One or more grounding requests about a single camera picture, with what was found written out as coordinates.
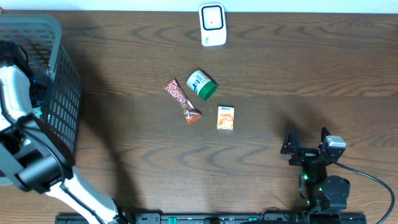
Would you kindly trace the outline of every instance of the wood grain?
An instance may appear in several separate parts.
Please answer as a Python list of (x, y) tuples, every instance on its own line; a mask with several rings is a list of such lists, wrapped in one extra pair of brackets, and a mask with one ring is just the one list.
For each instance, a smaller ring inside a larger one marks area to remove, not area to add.
[[(132, 211), (303, 208), (300, 168), (279, 155), (290, 123), (308, 147), (327, 126), (348, 143), (341, 163), (398, 192), (397, 16), (227, 13), (226, 45), (204, 48), (197, 13), (45, 13), (61, 22), (84, 80), (78, 167)], [(198, 68), (219, 84), (209, 101), (185, 84)], [(162, 89), (172, 78), (202, 112), (192, 126)], [(215, 129), (218, 105), (235, 106), (234, 131)], [(351, 182), (348, 211), (368, 223), (383, 216), (383, 187), (334, 165), (328, 172)], [(53, 223), (73, 213), (34, 192), (0, 193), (0, 223)], [(386, 223), (397, 222), (395, 209)]]

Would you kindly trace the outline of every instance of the silver metal part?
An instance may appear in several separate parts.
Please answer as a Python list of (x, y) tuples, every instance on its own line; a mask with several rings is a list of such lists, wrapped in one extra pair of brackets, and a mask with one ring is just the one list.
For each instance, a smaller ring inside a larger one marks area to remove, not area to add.
[(346, 142), (340, 136), (326, 136), (325, 141), (331, 147), (346, 147)]

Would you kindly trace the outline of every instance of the white wall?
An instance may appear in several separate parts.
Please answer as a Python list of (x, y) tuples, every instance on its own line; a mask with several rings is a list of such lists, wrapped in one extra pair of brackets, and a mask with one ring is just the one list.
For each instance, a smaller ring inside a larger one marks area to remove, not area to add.
[[(4, 9), (197, 11), (201, 0), (2, 0)], [(219, 0), (228, 12), (398, 13), (398, 0)]]

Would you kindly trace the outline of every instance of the black square outline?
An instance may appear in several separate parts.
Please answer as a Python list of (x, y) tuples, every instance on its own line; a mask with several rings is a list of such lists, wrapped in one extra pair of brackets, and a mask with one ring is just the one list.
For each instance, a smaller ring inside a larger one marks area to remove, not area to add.
[[(219, 9), (220, 9), (220, 16), (221, 16), (221, 27), (220, 28), (214, 28), (214, 29), (206, 29), (206, 27), (205, 27), (205, 17), (204, 17), (204, 15), (203, 15), (203, 10), (205, 9), (205, 8), (207, 8), (207, 7), (218, 7)], [(202, 22), (202, 26), (203, 26), (203, 28), (204, 28), (204, 30), (207, 30), (207, 31), (209, 31), (209, 30), (219, 30), (219, 29), (222, 29), (223, 27), (224, 27), (224, 20), (223, 20), (223, 9), (221, 8), (221, 6), (205, 6), (205, 7), (203, 7), (202, 9), (201, 9), (201, 22)]]

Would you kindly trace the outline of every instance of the green lid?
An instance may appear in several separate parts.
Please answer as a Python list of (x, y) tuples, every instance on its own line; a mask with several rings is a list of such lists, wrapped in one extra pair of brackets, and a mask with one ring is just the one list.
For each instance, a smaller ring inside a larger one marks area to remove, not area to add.
[(217, 85), (210, 81), (200, 90), (199, 97), (203, 100), (208, 100), (217, 90)]

